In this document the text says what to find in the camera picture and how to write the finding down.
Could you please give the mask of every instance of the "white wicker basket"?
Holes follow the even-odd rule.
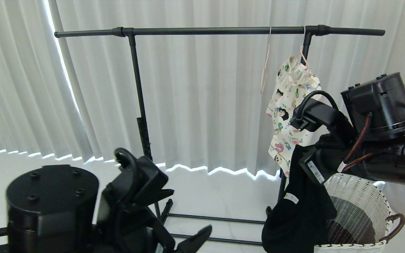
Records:
[[[384,194],[365,179],[347,174],[335,174],[324,184],[337,209],[337,217],[332,220],[342,233],[330,229],[332,237],[344,241],[347,234],[355,244],[330,244],[315,246],[315,253],[371,253],[383,252],[385,245],[404,226],[402,214],[391,215],[391,209]],[[400,223],[392,231],[393,221],[400,218]]]

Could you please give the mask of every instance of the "white curtain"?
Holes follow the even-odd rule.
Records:
[[[0,1],[0,151],[88,159],[45,10],[41,1]]]
[[[325,24],[385,29],[384,37],[313,37],[309,64],[322,87],[340,92],[384,73],[401,11],[399,0],[357,1],[57,1],[58,31],[113,27],[252,27]],[[272,35],[268,78],[260,80],[267,35],[137,36],[149,136],[155,162],[191,168],[222,166],[274,174],[265,116],[281,62],[298,52],[302,35]],[[129,44],[119,37],[59,39],[95,156],[124,146],[141,154],[140,116]]]

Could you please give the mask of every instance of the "brown leather handle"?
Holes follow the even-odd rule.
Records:
[[[379,240],[379,242],[386,240],[388,243],[393,237],[395,237],[395,235],[397,235],[399,233],[399,231],[401,231],[402,227],[405,224],[405,217],[402,213],[390,215],[389,217],[387,217],[386,221],[395,221],[398,218],[400,219],[400,223],[398,224],[398,226],[395,227],[395,229],[392,232],[390,232],[387,236],[382,237]]]

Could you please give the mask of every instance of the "garment rack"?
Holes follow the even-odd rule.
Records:
[[[382,36],[385,34],[385,30],[378,29],[361,29],[361,28],[336,28],[325,25],[318,26],[305,26],[305,27],[186,27],[186,28],[126,28],[116,27],[108,30],[90,30],[90,31],[74,31],[74,32],[55,32],[54,35],[57,38],[63,37],[85,37],[85,36],[105,36],[114,35],[118,37],[128,37],[130,53],[132,56],[132,63],[134,66],[135,85],[137,87],[137,96],[140,104],[140,117],[137,118],[137,125],[140,132],[140,140],[142,143],[143,153],[146,157],[153,159],[151,155],[151,143],[149,142],[148,126],[146,122],[146,113],[143,101],[142,85],[140,80],[139,61],[137,57],[137,49],[135,43],[135,36],[137,35],[241,35],[241,34],[304,34],[302,54],[307,58],[309,53],[309,46],[312,40],[312,36],[323,36],[328,34],[347,34],[347,35],[372,35]],[[282,170],[279,172],[281,177],[278,201],[283,198],[283,191],[287,178],[283,176]],[[226,222],[239,222],[246,224],[265,224],[264,221],[243,220],[233,218],[221,218],[212,216],[199,216],[170,213],[173,206],[173,200],[169,199],[162,213],[158,203],[154,203],[157,217],[165,223],[167,217],[173,218],[190,218],[210,221],[226,221]],[[271,207],[266,208],[267,214],[271,211]],[[186,234],[172,234],[176,238],[188,238]],[[235,243],[243,245],[257,245],[261,246],[261,242],[245,241],[245,240],[233,240],[225,238],[213,238],[210,237],[208,241],[223,242],[223,243]]]

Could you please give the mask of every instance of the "white label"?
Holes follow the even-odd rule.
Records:
[[[155,253],[163,253],[163,247],[161,244],[157,244],[156,252]]]
[[[309,166],[310,170],[312,171],[312,173],[315,175],[316,179],[318,180],[318,182],[320,182],[320,184],[322,184],[324,182],[324,177],[323,175],[320,173],[320,171],[318,170],[318,168],[315,166],[314,162],[309,161],[307,163],[307,165]]]
[[[342,161],[342,163],[339,165],[339,167],[337,168],[337,171],[339,172],[339,173],[342,173],[342,171],[343,171],[343,169],[346,167],[346,163],[344,163],[343,161]]]
[[[284,199],[290,200],[291,202],[293,202],[295,204],[297,204],[299,201],[298,198],[295,195],[291,194],[290,192],[287,192],[285,194]]]

